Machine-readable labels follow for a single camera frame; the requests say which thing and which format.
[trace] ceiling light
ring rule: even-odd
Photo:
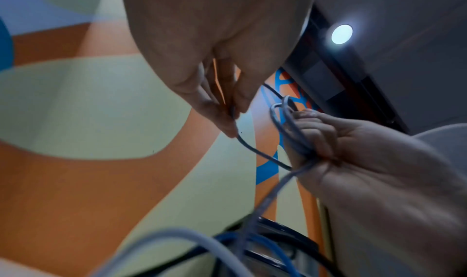
[[[340,25],[332,32],[331,40],[333,43],[341,45],[350,39],[352,32],[353,30],[350,25]]]

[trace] glowing light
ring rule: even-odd
[[[350,37],[352,36],[352,32],[353,32],[353,29],[350,25],[344,24],[344,25],[338,26],[332,32],[331,40],[333,43],[337,45],[341,45],[350,39]]]

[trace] abstract pattern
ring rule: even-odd
[[[313,106],[285,71],[267,82]],[[238,126],[286,161],[274,98],[261,89]],[[0,0],[0,120],[0,258],[63,277],[164,226],[217,233],[284,175],[164,86],[122,0]],[[322,243],[316,200],[295,181],[265,216]],[[188,246],[151,247],[123,272]],[[199,264],[187,266],[174,276]]]

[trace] skin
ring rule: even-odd
[[[297,125],[323,158],[299,179],[330,210],[425,276],[467,260],[467,186],[425,143],[387,127],[306,109]],[[292,166],[306,160],[286,145]]]
[[[237,128],[229,108],[235,118],[248,110],[298,42],[312,2],[124,0],[131,34],[152,69],[231,138]]]

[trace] light fixture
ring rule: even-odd
[[[333,43],[341,45],[350,39],[350,37],[352,36],[352,32],[353,29],[350,25],[340,25],[332,32],[331,40]]]

